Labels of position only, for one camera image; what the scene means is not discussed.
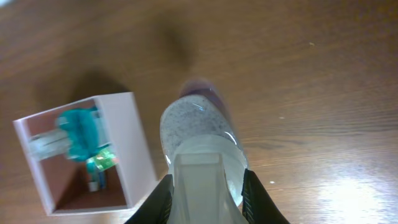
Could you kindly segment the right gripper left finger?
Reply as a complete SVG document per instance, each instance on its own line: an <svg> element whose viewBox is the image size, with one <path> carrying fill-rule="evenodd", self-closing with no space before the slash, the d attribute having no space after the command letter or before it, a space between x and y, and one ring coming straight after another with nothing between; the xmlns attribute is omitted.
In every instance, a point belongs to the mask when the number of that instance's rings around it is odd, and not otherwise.
<svg viewBox="0 0 398 224"><path fill-rule="evenodd" d="M172 208L173 177L167 174L124 224L166 224Z"/></svg>

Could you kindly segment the blue white toothbrush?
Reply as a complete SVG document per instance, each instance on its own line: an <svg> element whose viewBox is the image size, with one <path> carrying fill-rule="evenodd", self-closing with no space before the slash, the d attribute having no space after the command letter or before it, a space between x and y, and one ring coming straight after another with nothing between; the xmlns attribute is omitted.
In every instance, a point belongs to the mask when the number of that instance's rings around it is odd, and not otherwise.
<svg viewBox="0 0 398 224"><path fill-rule="evenodd" d="M100 171L96 175L97 183L99 189L103 190L106 188L106 173L105 171Z"/></svg>

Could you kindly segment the blue mouthwash bottle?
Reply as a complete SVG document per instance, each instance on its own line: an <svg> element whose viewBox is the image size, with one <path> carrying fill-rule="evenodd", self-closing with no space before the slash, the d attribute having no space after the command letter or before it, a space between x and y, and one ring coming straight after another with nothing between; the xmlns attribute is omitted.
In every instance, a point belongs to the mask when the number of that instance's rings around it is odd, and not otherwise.
<svg viewBox="0 0 398 224"><path fill-rule="evenodd" d="M54 125L30 139L30 153L38 160L63 154L82 162L110 147L96 106L66 110L55 118Z"/></svg>

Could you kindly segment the clear foaming soap dispenser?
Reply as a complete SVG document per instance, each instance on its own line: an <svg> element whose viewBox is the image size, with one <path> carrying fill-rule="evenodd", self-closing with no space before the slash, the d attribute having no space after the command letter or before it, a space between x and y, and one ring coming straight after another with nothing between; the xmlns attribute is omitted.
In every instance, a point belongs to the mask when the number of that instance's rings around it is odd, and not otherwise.
<svg viewBox="0 0 398 224"><path fill-rule="evenodd" d="M161 116L160 139L174 183L168 223L247 223L238 207L248 161L211 83L184 84Z"/></svg>

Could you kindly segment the green white soap packet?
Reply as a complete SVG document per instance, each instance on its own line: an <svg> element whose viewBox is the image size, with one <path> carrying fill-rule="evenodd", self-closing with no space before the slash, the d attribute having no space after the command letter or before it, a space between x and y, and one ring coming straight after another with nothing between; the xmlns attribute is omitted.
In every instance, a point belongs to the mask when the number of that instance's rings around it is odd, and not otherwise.
<svg viewBox="0 0 398 224"><path fill-rule="evenodd" d="M92 159L100 172L112 168L118 163L118 158L111 146L102 148Z"/></svg>

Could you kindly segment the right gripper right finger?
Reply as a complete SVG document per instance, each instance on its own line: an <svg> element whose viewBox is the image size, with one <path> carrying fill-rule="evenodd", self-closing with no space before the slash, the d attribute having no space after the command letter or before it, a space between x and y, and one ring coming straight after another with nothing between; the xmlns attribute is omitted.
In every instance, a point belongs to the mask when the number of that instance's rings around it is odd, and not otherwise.
<svg viewBox="0 0 398 224"><path fill-rule="evenodd" d="M289 224L254 171L245 169L241 195L242 214L249 224Z"/></svg>

